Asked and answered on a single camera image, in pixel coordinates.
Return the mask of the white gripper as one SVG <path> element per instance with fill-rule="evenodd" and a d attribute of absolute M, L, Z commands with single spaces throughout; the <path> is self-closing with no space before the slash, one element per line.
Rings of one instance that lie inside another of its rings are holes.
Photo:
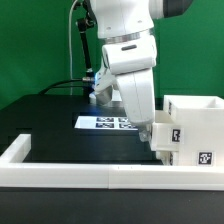
<path fill-rule="evenodd" d="M 129 122 L 138 126 L 142 142 L 150 142 L 155 120 L 153 72 L 146 69 L 116 76 L 117 86 Z"/>

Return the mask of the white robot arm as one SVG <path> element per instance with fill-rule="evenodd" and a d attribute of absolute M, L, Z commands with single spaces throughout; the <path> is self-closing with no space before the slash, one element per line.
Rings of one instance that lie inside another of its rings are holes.
<path fill-rule="evenodd" d="M 101 68 L 96 74 L 99 103 L 120 93 L 129 122 L 142 141 L 151 138 L 155 120 L 153 68 L 157 47 L 155 19 L 184 14 L 193 0 L 88 0 L 102 46 Z"/>

